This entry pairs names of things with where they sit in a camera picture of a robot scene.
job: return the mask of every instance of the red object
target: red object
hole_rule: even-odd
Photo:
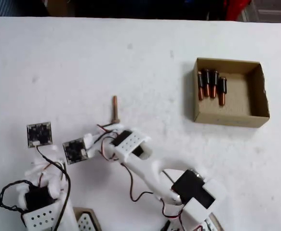
[[[241,11],[251,2],[251,0],[224,0],[227,7],[226,20],[236,21]]]

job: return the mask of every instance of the black wire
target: black wire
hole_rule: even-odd
[[[17,212],[20,212],[20,219],[21,219],[21,221],[23,222],[23,224],[26,226],[26,223],[25,223],[24,218],[23,218],[23,215],[24,215],[25,211],[24,211],[23,209],[17,207],[16,205],[14,205],[14,206],[7,206],[7,205],[5,205],[5,204],[3,203],[3,196],[4,196],[5,190],[7,190],[9,187],[11,187],[11,186],[13,186],[13,185],[21,184],[21,183],[26,183],[26,184],[28,184],[28,185],[30,185],[30,186],[33,186],[33,183],[30,182],[30,181],[28,181],[28,180],[17,180],[17,181],[15,181],[15,182],[13,182],[13,183],[9,183],[8,185],[6,185],[6,186],[2,189],[2,191],[1,191],[1,193],[0,193],[0,207],[5,208],[5,209],[10,210],[10,211],[17,211]]]
[[[52,160],[48,159],[46,156],[44,156],[44,155],[39,151],[39,147],[38,147],[38,146],[36,146],[36,150],[41,154],[41,156],[42,156],[47,162],[49,162],[49,163],[53,164],[54,166],[56,166],[56,167],[65,175],[65,177],[66,177],[66,179],[67,179],[67,182],[68,182],[67,197],[66,197],[66,199],[65,199],[65,201],[64,201],[64,204],[63,204],[63,206],[62,206],[62,209],[61,209],[61,212],[60,212],[58,221],[57,221],[57,223],[56,223],[56,225],[55,225],[55,227],[54,227],[54,231],[57,231],[57,230],[58,230],[58,227],[59,227],[59,225],[60,225],[61,219],[62,219],[62,217],[63,217],[65,208],[66,208],[66,206],[67,206],[67,201],[68,201],[68,198],[69,198],[69,195],[70,195],[70,192],[71,192],[71,179],[70,179],[70,177],[69,177],[67,171],[64,170],[61,166],[57,165],[54,161],[52,161]]]
[[[181,225],[181,227],[182,227],[182,230],[183,230],[183,231],[186,231],[186,229],[185,229],[184,226],[183,226],[183,222],[182,222],[182,219],[181,219],[181,214],[180,214],[180,216],[179,216],[179,222],[180,222],[180,225]]]
[[[165,171],[165,170],[163,170],[162,171],[166,176],[167,176],[167,178],[174,184],[174,180],[169,176],[169,174]]]
[[[144,191],[144,192],[142,192],[142,193],[137,197],[137,199],[133,199],[133,184],[134,184],[134,180],[133,180],[132,173],[131,173],[131,171],[127,168],[127,166],[125,166],[124,164],[121,164],[121,165],[122,165],[123,167],[125,167],[125,169],[129,172],[130,177],[131,177],[130,198],[131,198],[132,201],[134,201],[134,202],[139,201],[139,199],[140,199],[144,194],[146,194],[146,193],[148,193],[148,194],[153,194],[153,192]]]
[[[108,127],[108,126],[110,126],[110,125],[114,125],[115,123],[110,123],[110,124],[106,124],[106,125],[102,125],[101,127]]]
[[[94,141],[94,143],[97,143],[103,136],[105,136],[106,134],[111,133],[111,132],[112,132],[112,130],[105,131],[102,135],[100,135],[100,136]]]

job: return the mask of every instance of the perforated bracket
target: perforated bracket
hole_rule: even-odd
[[[28,231],[41,231],[55,225],[60,208],[60,202],[55,202],[46,207],[24,214]]]
[[[97,231],[94,222],[88,213],[83,213],[78,220],[78,228],[80,231]]]
[[[148,140],[147,136],[134,131],[115,148],[117,152],[116,154],[122,156],[124,160],[126,160],[128,155],[146,140]]]

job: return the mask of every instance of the red wire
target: red wire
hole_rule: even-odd
[[[109,159],[106,158],[106,156],[104,155],[104,139],[106,138],[113,138],[111,136],[105,136],[103,139],[102,139],[102,142],[101,142],[101,151],[100,151],[100,154],[107,160],[107,161],[110,161],[110,160],[113,160],[113,161],[117,161],[118,159],[114,159],[114,157],[116,156],[115,154],[113,154]]]
[[[197,226],[197,228],[196,228],[196,229],[194,229],[193,231],[197,231],[198,229],[200,229],[200,231],[202,231],[202,230],[203,230],[202,225]]]
[[[110,131],[110,130],[104,128],[103,126],[101,126],[101,125],[99,125],[99,124],[97,124],[97,126],[98,126],[100,129],[102,129],[102,130],[104,130],[104,131],[106,131],[106,132],[109,132],[109,131]]]
[[[179,212],[177,215],[174,215],[174,216],[166,215],[166,214],[165,214],[165,202],[164,202],[163,199],[161,199],[161,202],[163,203],[163,208],[161,209],[161,212],[163,213],[163,215],[164,215],[166,218],[175,219],[175,218],[180,217],[180,215],[181,215],[181,213],[182,213],[182,210],[180,210],[180,212]]]

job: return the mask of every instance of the screw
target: screw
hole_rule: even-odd
[[[118,118],[118,101],[117,101],[117,96],[113,96],[112,98],[112,107],[113,107],[113,118],[111,120],[111,122],[113,124],[117,124],[120,122],[119,118]]]

